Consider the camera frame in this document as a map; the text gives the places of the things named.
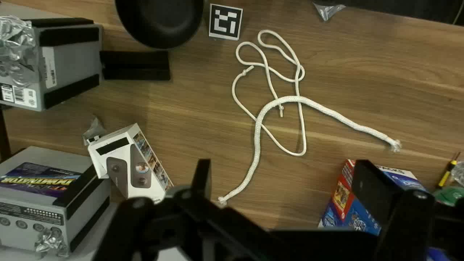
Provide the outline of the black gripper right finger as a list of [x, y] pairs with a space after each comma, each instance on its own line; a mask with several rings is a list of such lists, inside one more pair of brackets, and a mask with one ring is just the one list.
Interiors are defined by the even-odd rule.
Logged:
[[315, 231], [280, 231], [279, 261], [464, 261], [463, 205], [414, 173], [348, 160]]

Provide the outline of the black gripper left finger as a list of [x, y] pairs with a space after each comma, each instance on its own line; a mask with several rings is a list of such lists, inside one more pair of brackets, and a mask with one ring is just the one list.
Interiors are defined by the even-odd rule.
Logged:
[[269, 234], [211, 201], [212, 162], [199, 160], [192, 183], [156, 205], [148, 198], [119, 205], [93, 261], [160, 261], [179, 250], [190, 261], [272, 261]]

